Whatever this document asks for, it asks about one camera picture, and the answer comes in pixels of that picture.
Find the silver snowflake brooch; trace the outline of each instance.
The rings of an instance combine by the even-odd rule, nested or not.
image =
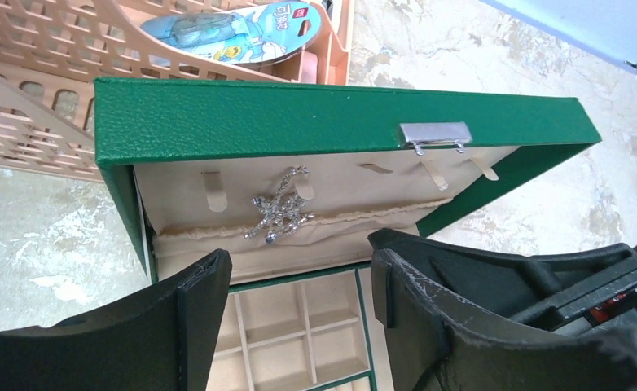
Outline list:
[[[263,215],[263,219],[251,231],[244,234],[244,238],[251,239],[261,230],[267,228],[266,243],[271,244],[279,238],[291,235],[302,224],[314,218],[313,213],[301,212],[301,209],[306,206],[306,200],[301,198],[296,191],[285,192],[290,186],[292,177],[308,173],[309,170],[304,166],[294,167],[283,176],[283,180],[271,200],[262,195],[252,199],[259,213]]]

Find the green jewelry box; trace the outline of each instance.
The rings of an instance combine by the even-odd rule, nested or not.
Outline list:
[[[430,235],[600,140],[571,98],[131,78],[95,92],[96,160],[152,281],[231,253],[211,391],[392,389],[367,235]],[[245,239],[252,199],[301,167],[288,191],[315,217]]]
[[[215,248],[233,284],[365,261],[371,231],[431,235],[600,141],[574,98],[112,77],[95,92],[96,161],[153,281]],[[252,198],[297,166],[316,218],[245,239]]]

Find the jewelry box lid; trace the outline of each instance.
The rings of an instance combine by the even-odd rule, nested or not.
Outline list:
[[[96,161],[142,260],[147,231],[139,224],[135,166],[182,162],[165,176],[170,178],[197,161],[228,167],[235,164],[225,160],[269,158],[268,164],[279,168],[283,156],[307,156],[320,165],[320,156],[310,156],[349,160],[351,154],[383,152],[414,161],[416,147],[446,154],[457,153],[466,142],[462,147],[472,150],[506,148],[501,158],[479,165],[486,178],[470,181],[419,220],[420,234],[430,235],[600,140],[575,98],[116,77],[96,79],[95,90]],[[450,138],[432,140],[418,135],[421,124],[454,129],[444,132]],[[456,135],[461,124],[471,140]],[[448,165],[459,164],[446,156],[451,156]],[[341,170],[335,171],[332,175],[339,177]],[[501,180],[489,180],[490,175]],[[161,186],[167,187],[167,180]],[[386,188],[392,182],[374,186],[393,193]],[[148,215],[148,202],[145,209]]]

